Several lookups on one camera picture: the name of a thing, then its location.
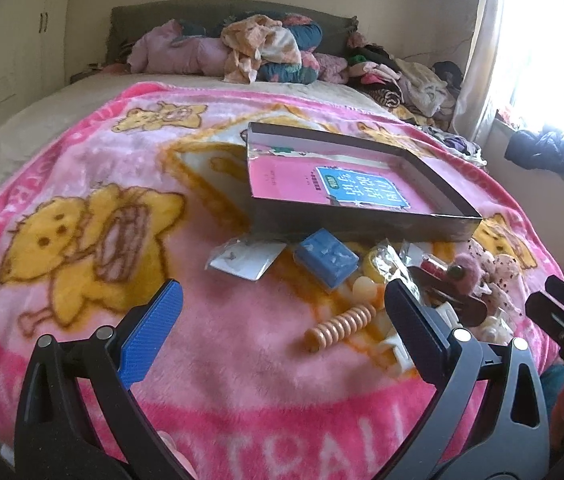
cartoon chick print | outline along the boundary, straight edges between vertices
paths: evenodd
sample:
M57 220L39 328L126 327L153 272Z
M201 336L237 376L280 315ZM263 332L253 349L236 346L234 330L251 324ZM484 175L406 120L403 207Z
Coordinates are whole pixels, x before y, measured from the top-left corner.
M109 184L87 199L55 197L21 220L0 265L0 284L49 282L49 304L24 312L26 337L49 319L70 327L87 306L124 314L169 274L162 238L177 224L178 193Z

white curtain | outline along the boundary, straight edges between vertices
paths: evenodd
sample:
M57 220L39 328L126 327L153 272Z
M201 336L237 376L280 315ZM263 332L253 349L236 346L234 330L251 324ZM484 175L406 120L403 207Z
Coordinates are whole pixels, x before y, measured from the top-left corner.
M480 0L471 52L451 131L481 146L491 131L498 94L496 58L505 0Z

headboard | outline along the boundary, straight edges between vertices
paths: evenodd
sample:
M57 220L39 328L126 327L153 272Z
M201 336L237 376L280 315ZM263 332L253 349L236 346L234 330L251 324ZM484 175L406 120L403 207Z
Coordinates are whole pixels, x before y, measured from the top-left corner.
M334 56L346 55L348 34L358 28L356 16L341 18L303 7L256 0L169 0L114 7L111 10L111 28L107 41L107 64L116 60L122 45L137 41L153 27L173 18L203 25L210 33L229 16L267 10L295 12L315 20L323 33L322 43L316 52Z

coiled spring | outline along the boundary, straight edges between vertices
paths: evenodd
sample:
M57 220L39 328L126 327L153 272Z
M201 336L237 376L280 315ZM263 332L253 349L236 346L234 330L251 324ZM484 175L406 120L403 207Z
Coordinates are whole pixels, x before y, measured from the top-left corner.
M304 340L311 352L324 350L345 337L363 329L376 316L370 304L359 304L343 314L320 323L306 331Z

pile of clothes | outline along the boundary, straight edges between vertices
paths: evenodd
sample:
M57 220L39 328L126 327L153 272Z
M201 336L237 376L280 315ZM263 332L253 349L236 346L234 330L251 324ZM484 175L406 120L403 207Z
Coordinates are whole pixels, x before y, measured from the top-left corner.
M348 40L353 56L316 56L318 79L349 86L366 93L399 118L419 126L446 129L453 118L462 85L462 72L451 61L428 68L397 59L382 46L368 44L353 32Z
M256 79L310 84L320 69L312 51L320 25L292 13L248 12L204 27L170 20L138 40L126 62L132 73L203 74L233 83Z

